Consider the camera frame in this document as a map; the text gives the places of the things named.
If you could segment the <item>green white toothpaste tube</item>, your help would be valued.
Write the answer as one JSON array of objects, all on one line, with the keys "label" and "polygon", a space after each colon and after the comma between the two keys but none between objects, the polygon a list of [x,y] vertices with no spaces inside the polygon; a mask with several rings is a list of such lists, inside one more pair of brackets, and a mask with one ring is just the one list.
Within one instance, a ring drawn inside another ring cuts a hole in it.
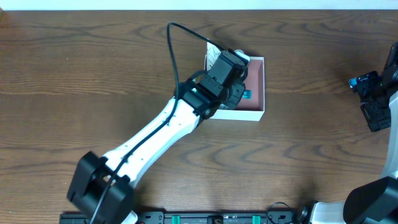
[{"label": "green white toothpaste tube", "polygon": [[244,99],[250,100],[251,96],[252,96],[252,91],[251,90],[244,90],[244,93],[243,93],[243,98]]}]

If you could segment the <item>white lotion tube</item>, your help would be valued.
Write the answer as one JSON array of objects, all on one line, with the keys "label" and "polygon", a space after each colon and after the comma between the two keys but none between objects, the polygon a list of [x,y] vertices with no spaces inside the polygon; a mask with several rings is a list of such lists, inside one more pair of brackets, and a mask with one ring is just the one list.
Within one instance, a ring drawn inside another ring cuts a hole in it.
[{"label": "white lotion tube", "polygon": [[207,43],[206,45],[206,60],[205,60],[205,70],[209,71],[217,58],[220,56],[220,49],[211,43]]}]

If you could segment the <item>blue soap pump bottle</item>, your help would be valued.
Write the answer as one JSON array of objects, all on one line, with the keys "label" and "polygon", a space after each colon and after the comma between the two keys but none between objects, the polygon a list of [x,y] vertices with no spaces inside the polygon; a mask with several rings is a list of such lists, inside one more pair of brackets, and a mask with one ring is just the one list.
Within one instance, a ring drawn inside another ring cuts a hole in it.
[{"label": "blue soap pump bottle", "polygon": [[237,49],[234,52],[245,63],[245,65],[248,65],[250,63],[250,56],[246,55],[242,50]]}]

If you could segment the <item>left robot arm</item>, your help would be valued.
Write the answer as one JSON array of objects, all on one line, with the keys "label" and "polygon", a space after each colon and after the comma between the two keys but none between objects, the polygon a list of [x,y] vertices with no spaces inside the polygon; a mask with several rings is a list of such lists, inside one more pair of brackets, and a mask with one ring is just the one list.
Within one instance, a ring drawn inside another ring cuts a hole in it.
[{"label": "left robot arm", "polygon": [[209,70],[199,70],[179,83],[165,108],[135,136],[101,157],[86,153],[78,162],[67,199],[90,223],[136,223],[134,189],[142,176],[222,104],[239,103],[249,63],[242,52],[221,51]]}]

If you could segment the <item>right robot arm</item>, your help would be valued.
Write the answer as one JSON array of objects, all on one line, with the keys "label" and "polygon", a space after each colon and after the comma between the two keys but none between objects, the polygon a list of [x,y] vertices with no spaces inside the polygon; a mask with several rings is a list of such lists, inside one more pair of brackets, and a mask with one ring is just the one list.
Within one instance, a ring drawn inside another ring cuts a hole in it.
[{"label": "right robot arm", "polygon": [[397,43],[381,75],[369,72],[350,79],[349,86],[360,97],[369,129],[390,129],[381,178],[352,190],[344,202],[307,206],[298,217],[300,223],[397,223]]}]

